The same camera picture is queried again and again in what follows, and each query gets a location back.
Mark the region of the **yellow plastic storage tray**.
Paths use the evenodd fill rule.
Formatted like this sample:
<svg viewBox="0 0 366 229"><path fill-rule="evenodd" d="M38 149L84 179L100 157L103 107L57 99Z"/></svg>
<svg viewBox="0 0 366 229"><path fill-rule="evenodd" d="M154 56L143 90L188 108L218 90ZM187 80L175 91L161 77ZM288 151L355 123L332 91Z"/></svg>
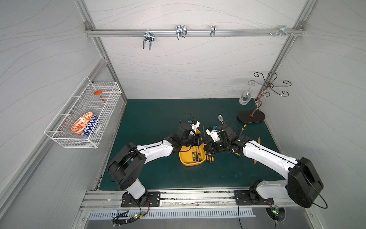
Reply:
<svg viewBox="0 0 366 229"><path fill-rule="evenodd" d="M182 162L182 164L186 167L198 166L198 165L201 165L204 161L206 161L206 152L204 150L204 147L206 146L206 141L199 130L197 130L197 133L195 136L197 136L198 134L200 136L200 153L201 153L202 161L197 161L197 159L196 159L196 161L193 162L192 146L189 146L189 147L183 146L181 148L181 150L179 151L179 159Z"/></svg>

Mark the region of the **yellow black screwdriver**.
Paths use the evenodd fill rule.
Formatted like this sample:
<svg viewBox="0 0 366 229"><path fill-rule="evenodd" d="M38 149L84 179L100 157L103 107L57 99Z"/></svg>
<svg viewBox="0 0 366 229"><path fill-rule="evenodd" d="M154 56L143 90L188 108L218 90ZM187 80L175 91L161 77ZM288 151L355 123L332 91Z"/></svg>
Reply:
<svg viewBox="0 0 366 229"><path fill-rule="evenodd" d="M239 137L243 134L243 131L245 130L246 125L247 125L247 124L244 124L244 125L243 125L243 127L242 127L242 129L241 129L241 132L240 132L240 134L239 134Z"/></svg>

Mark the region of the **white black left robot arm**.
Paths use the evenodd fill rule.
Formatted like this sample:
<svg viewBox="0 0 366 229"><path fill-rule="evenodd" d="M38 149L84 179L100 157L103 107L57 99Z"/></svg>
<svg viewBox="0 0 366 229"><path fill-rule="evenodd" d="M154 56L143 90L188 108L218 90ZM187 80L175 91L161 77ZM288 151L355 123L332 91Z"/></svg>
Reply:
<svg viewBox="0 0 366 229"><path fill-rule="evenodd" d="M107 166L112 181L135 200L145 197L147 191L138 179L143 166L177 153L182 147L200 146L205 139L196 132L199 126L199 121L189 121L180 124L177 132L157 143L144 146L127 143Z"/></svg>

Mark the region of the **silver metal spoon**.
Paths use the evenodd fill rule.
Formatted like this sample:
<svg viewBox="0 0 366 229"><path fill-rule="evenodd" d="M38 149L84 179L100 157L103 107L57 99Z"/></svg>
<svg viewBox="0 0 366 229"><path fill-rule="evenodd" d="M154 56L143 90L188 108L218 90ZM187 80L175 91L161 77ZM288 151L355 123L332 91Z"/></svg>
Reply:
<svg viewBox="0 0 366 229"><path fill-rule="evenodd" d="M221 114L218 115L218 120L222 123L222 125L224 124L224 119Z"/></svg>

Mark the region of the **brown metal cup tree stand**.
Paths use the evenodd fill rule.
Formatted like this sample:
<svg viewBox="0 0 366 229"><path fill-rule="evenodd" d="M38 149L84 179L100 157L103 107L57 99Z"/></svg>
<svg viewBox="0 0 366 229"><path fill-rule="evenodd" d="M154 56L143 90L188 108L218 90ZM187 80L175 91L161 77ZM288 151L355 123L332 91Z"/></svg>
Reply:
<svg viewBox="0 0 366 229"><path fill-rule="evenodd" d="M272 81L269 81L268 83L266 82L266 79L261 72L254 72L253 75L254 75L254 77L261 76L264 80L262 83L260 83L256 80L248 81L248 85L250 87L261 85L261 86L264 86L264 89L261 90L259 92L259 94L257 95L257 97L254 99L255 106L256 106L256 108L254 110L242 111L238 114L237 118L239 119L240 122L242 122L244 124L254 124L254 123L263 122L266 119L266 115L260 110L260 108L263 105L262 98L269 97L271 95L269 90L281 97L289 96L289 93L286 90L283 90L281 93L279 93L279 92L275 91L274 88L290 87L292 85L292 83L288 80L284 80L282 82L283 83L282 85L274 85L274 81L277 79L278 75L277 75L277 73L272 73L272 72L270 72L269 74L270 74L270 76L274 75L274 79Z"/></svg>

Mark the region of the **clear glass cup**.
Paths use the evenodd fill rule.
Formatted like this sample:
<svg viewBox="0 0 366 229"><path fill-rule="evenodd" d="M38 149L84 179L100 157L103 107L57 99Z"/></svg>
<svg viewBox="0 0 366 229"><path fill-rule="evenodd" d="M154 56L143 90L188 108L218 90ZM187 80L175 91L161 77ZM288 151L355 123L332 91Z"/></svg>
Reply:
<svg viewBox="0 0 366 229"><path fill-rule="evenodd" d="M247 105L252 98L250 89L251 87L249 87L247 91L244 91L239 98L239 103L243 106Z"/></svg>

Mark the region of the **blue white patterned bowl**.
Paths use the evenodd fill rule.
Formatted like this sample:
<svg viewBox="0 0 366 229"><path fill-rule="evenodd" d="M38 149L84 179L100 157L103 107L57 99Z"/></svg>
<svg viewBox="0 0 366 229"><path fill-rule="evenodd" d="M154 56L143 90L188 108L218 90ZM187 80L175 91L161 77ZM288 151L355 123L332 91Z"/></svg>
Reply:
<svg viewBox="0 0 366 229"><path fill-rule="evenodd" d="M97 121L98 121L98 116L94 114L91 117L91 119L90 119L89 123L87 124L87 126L80 133L80 135L89 136L93 132L94 128L97 126Z"/></svg>

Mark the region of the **orange ladle in basket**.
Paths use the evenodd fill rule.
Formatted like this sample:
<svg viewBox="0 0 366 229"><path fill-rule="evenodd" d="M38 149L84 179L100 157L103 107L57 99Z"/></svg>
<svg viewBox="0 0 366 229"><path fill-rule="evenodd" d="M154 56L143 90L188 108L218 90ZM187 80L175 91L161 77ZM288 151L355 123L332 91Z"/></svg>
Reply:
<svg viewBox="0 0 366 229"><path fill-rule="evenodd" d="M96 96L98 96L98 97L100 97L100 99L101 99L101 101L105 104L106 103L106 101L104 100L104 98L103 98L103 96L102 96L102 91L101 90L97 90L97 91L95 91L94 92L94 94L96 95Z"/></svg>

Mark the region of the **metal double hook left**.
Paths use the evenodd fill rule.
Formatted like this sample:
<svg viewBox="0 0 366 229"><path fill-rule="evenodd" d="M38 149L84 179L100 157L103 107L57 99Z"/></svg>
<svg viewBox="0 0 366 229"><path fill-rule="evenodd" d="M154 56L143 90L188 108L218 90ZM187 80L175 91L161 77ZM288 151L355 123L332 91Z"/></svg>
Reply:
<svg viewBox="0 0 366 229"><path fill-rule="evenodd" d="M151 50L154 41L155 41L155 35L152 32L147 31L146 33L144 33L143 49L145 49L146 44L149 44L149 50Z"/></svg>

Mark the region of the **metal double hook middle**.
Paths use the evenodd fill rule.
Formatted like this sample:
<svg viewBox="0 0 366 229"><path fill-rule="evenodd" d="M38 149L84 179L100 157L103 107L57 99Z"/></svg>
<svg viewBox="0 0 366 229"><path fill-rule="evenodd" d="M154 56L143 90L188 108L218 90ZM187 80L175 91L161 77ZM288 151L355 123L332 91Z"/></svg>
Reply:
<svg viewBox="0 0 366 229"><path fill-rule="evenodd" d="M185 25L176 26L175 32L178 40L180 38L186 38L186 35L188 34L187 27Z"/></svg>

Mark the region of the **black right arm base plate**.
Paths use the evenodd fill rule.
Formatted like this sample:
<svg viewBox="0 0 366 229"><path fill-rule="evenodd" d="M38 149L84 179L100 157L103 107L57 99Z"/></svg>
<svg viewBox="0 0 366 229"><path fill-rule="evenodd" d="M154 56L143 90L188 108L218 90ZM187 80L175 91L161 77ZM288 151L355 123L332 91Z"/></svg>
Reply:
<svg viewBox="0 0 366 229"><path fill-rule="evenodd" d="M231 193L237 206L274 205L272 198L262 198L255 191L234 190Z"/></svg>

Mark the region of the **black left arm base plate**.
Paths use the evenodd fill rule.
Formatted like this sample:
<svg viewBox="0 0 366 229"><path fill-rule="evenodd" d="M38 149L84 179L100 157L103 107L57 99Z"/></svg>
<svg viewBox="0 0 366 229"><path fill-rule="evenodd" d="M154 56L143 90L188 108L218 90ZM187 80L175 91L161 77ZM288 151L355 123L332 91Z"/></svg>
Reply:
<svg viewBox="0 0 366 229"><path fill-rule="evenodd" d="M122 196L122 208L138 208L138 207L159 207L161 192L147 191L140 198L134 199L133 196L126 192Z"/></svg>

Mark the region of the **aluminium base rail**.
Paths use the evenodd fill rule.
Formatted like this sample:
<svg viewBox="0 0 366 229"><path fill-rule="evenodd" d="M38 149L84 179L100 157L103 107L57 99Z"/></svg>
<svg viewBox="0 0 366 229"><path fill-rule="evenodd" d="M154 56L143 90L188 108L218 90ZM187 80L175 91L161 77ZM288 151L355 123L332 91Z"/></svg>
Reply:
<svg viewBox="0 0 366 229"><path fill-rule="evenodd" d="M160 189L158 209L231 208L236 206L234 190L248 187ZM79 210L120 210L123 194L119 190L87 191Z"/></svg>

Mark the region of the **metal hook bracket right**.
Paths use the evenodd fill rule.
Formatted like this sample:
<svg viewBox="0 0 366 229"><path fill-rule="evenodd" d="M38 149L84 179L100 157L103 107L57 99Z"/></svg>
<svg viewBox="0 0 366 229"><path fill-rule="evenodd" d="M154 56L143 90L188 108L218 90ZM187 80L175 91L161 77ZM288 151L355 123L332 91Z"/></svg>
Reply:
<svg viewBox="0 0 366 229"><path fill-rule="evenodd" d="M281 36L294 36L295 34L293 32L287 32L286 31L286 26L282 26L279 31L275 32L275 33L269 33L269 35L271 36L276 36L276 37L281 37Z"/></svg>

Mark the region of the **aluminium top cross rail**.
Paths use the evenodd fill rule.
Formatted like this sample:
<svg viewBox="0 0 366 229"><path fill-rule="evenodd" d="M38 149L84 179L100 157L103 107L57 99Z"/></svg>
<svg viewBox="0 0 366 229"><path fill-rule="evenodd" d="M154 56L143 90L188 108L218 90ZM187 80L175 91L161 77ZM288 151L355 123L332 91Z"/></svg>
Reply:
<svg viewBox="0 0 366 229"><path fill-rule="evenodd" d="M138 37L143 38L144 33L152 32L155 37L176 37L175 29L95 29L86 31L88 37ZM275 29L220 29L216 28L215 37L261 37L271 36L269 33L275 33L279 28ZM293 32L294 36L303 36L305 30L286 29L287 32ZM210 37L210 28L208 29L187 29L188 37Z"/></svg>

